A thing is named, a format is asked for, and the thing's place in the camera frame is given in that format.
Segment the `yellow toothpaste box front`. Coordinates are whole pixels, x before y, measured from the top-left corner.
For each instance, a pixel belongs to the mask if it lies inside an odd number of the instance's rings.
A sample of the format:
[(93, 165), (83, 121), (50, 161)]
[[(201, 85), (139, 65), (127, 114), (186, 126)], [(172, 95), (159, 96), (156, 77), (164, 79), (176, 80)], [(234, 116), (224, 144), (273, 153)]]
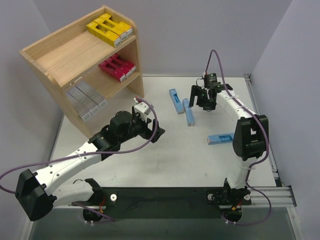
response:
[(103, 15), (101, 15), (100, 17), (106, 19), (106, 20), (109, 20), (111, 23), (115, 23), (119, 28), (125, 30), (127, 32), (127, 36), (128, 38), (130, 36), (133, 35), (133, 28), (131, 25), (123, 22), (123, 21), (115, 21), (112, 17), (112, 15), (108, 14), (108, 13), (104, 13)]

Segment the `yellow toothpaste box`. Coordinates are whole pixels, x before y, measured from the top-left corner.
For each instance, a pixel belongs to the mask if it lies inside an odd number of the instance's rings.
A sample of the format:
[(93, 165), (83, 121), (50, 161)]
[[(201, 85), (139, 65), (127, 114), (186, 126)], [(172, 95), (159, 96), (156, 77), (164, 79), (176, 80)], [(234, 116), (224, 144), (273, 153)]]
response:
[(123, 22), (123, 21), (115, 21), (112, 17), (112, 15), (108, 14), (108, 13), (104, 13), (103, 15), (101, 15), (100, 17), (106, 19), (106, 20), (109, 20), (111, 23), (115, 23), (119, 28), (125, 30), (127, 32), (127, 36), (128, 38), (130, 36), (133, 35), (133, 28), (131, 25)]
[(110, 30), (105, 31), (100, 29), (100, 25), (94, 21), (88, 23), (86, 27), (90, 34), (114, 48), (117, 48), (122, 43), (119, 35)]
[(116, 35), (118, 35), (121, 42), (125, 41), (128, 38), (128, 34), (126, 30), (119, 28), (115, 23), (112, 23), (107, 19), (99, 17), (99, 18), (96, 18), (94, 22), (98, 24), (98, 28), (103, 32), (105, 33), (113, 32)]

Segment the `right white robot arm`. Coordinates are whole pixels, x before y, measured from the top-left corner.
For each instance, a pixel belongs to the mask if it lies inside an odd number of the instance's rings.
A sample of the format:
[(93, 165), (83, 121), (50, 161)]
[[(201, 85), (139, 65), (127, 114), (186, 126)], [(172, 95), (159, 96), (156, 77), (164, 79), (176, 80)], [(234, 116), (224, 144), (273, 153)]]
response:
[(202, 79), (203, 86), (191, 87), (189, 107), (197, 105), (205, 111), (213, 111), (220, 106), (236, 122), (232, 147), (237, 159), (224, 181), (221, 196), (214, 198), (218, 204), (230, 205), (235, 210), (250, 195), (249, 174), (253, 164), (267, 150), (269, 120), (247, 108), (229, 84), (217, 80), (215, 73), (205, 74)]

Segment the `silver toothpaste box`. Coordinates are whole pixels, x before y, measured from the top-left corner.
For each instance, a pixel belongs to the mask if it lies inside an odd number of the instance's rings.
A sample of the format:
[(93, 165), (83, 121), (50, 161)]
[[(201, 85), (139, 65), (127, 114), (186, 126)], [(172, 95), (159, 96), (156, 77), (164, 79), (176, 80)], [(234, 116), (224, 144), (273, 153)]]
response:
[(77, 112), (78, 116), (84, 122), (87, 122), (91, 118), (92, 116), (91, 112), (85, 106), (83, 106), (80, 102), (78, 102), (76, 99), (73, 101), (72, 105), (75, 111)]
[(92, 115), (95, 115), (99, 111), (99, 106), (77, 87), (73, 87), (67, 92), (84, 107), (86, 107)]
[(76, 87), (96, 103), (99, 108), (103, 108), (107, 105), (107, 100), (86, 82), (82, 81), (78, 83)]

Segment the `pink toothpaste box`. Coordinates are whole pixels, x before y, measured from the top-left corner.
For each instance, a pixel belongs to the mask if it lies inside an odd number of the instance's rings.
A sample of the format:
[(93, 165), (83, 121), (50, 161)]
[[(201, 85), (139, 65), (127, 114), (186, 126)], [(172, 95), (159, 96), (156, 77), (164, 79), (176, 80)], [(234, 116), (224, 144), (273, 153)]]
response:
[(120, 70), (115, 64), (104, 61), (98, 65), (98, 67), (105, 72), (106, 74), (110, 75), (112, 78), (117, 80), (118, 82), (122, 83), (124, 80), (127, 79), (127, 76), (124, 72)]
[(112, 55), (111, 58), (112, 58), (113, 62), (116, 63), (118, 66), (127, 68), (132, 73), (137, 71), (137, 66), (134, 63), (123, 58), (118, 53), (115, 53), (114, 55)]
[(108, 72), (112, 74), (112, 76), (123, 82), (125, 79), (129, 78), (132, 75), (132, 71), (127, 67), (120, 64), (118, 61), (113, 58), (108, 58), (106, 61), (106, 67), (108, 68)]

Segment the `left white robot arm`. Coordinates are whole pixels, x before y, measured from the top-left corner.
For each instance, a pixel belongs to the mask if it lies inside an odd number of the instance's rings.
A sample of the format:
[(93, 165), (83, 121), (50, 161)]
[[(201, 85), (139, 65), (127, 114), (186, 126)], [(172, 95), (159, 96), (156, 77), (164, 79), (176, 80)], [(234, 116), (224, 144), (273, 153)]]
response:
[(64, 185), (74, 175), (97, 164), (114, 152), (121, 144), (137, 136), (155, 143), (165, 130), (156, 120), (140, 113), (119, 111), (101, 131), (76, 150), (69, 158), (45, 168), (20, 173), (15, 197), (30, 221), (46, 216), (54, 207), (73, 202), (87, 202), (95, 206), (103, 200), (102, 187), (92, 178), (79, 183)]

